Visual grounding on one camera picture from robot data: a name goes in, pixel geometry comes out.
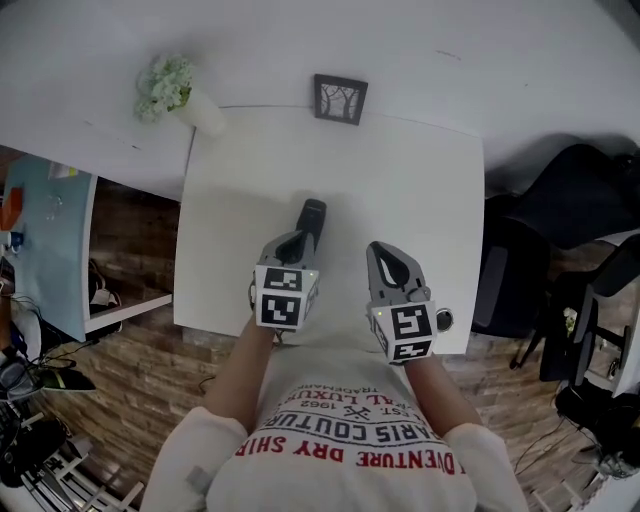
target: black office chair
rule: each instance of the black office chair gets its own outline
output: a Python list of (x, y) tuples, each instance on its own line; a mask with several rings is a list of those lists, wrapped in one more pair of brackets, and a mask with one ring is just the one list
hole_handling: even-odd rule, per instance
[(546, 305), (551, 245), (571, 249), (640, 227), (638, 159), (578, 144), (560, 152), (521, 197), (485, 202), (472, 330), (526, 338)]
[[(598, 297), (611, 297), (640, 275), (640, 234), (625, 240), (595, 270), (564, 272), (551, 287), (549, 307), (520, 362), (517, 356), (511, 368), (520, 368), (543, 338), (540, 380), (568, 380), (580, 386), (589, 368), (596, 336), (611, 342), (621, 351), (621, 358), (630, 336), (625, 327), (623, 336), (598, 326)], [(569, 334), (565, 310), (577, 313), (573, 331)]]

